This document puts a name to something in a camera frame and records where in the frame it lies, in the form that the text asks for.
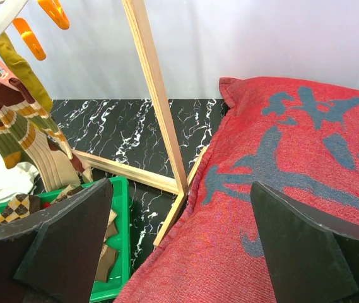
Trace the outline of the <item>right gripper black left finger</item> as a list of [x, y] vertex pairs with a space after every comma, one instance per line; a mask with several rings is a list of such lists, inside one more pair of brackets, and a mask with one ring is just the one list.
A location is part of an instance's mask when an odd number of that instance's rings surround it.
[[0, 302], [89, 302], [112, 195], [102, 179], [0, 226]]

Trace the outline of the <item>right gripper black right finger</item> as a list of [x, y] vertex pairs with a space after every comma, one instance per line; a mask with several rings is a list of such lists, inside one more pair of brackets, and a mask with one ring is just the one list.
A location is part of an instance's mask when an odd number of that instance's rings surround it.
[[277, 302], [359, 302], [359, 225], [261, 182], [250, 198]]

